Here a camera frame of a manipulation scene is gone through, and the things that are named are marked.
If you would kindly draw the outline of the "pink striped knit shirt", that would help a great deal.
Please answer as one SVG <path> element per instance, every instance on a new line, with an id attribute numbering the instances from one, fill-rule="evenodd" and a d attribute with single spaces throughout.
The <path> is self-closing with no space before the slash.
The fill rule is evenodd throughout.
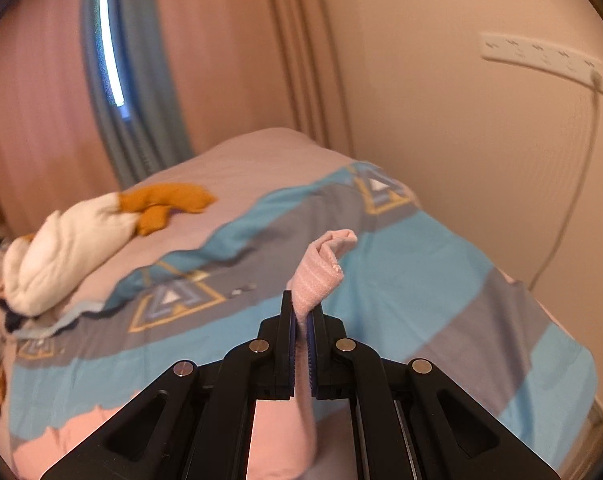
<path id="1" fill-rule="evenodd" d="M 309 244 L 293 277 L 288 281 L 300 338 L 296 342 L 295 392 L 288 401 L 259 401 L 256 405 L 247 477 L 296 479 L 315 461 L 317 429 L 312 411 L 307 356 L 307 316 L 343 281 L 338 258 L 357 245 L 354 232 L 327 231 Z M 20 445 L 13 463 L 21 479 L 39 479 L 120 408 L 96 405 L 60 429 L 47 428 L 41 437 Z"/>

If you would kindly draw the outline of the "blue grey patterned duvet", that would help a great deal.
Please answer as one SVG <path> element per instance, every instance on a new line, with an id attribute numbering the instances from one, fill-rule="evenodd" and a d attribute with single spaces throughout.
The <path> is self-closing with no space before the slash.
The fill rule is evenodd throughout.
<path id="1" fill-rule="evenodd" d="M 344 278 L 323 302 L 347 334 L 393 361 L 448 374 L 549 465 L 577 439 L 597 390 L 591 352 L 520 282 L 431 218 L 368 162 L 286 129 L 244 134 L 160 171 L 208 188 L 94 271 L 14 344 L 0 448 L 37 479 L 175 362 L 218 361 L 280 310 L 308 245 L 349 229 Z"/>

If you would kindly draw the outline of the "dark navy garment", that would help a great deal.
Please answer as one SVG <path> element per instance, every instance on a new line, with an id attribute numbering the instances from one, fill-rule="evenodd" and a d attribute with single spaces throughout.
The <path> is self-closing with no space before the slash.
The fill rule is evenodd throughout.
<path id="1" fill-rule="evenodd" d="M 4 313 L 4 328 L 10 334 L 22 328 L 29 321 L 28 316 L 14 312 L 2 295 L 0 295 L 0 310 Z"/>

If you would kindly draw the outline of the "grey blue curtain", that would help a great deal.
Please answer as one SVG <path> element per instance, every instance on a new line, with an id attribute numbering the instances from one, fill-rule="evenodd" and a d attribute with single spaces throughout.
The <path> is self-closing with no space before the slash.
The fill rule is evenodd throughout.
<path id="1" fill-rule="evenodd" d="M 192 158 L 157 0 L 81 0 L 81 14 L 92 107 L 118 183 Z"/>

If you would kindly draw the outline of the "pink window curtain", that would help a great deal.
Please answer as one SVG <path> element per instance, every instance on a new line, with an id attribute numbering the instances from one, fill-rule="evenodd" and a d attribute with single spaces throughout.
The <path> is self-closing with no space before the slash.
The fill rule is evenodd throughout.
<path id="1" fill-rule="evenodd" d="M 193 157 L 276 127 L 352 153 L 321 0 L 157 6 Z M 98 131 L 81 25 L 81 0 L 0 0 L 0 208 L 17 235 L 124 188 Z"/>

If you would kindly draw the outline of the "white wall power strip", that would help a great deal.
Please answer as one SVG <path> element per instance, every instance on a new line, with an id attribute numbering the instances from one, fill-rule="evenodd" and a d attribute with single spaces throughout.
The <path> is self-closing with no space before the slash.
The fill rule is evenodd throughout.
<path id="1" fill-rule="evenodd" d="M 589 54 L 548 41 L 496 32 L 481 32 L 479 48 L 487 61 L 540 70 L 603 94 L 603 63 Z"/>

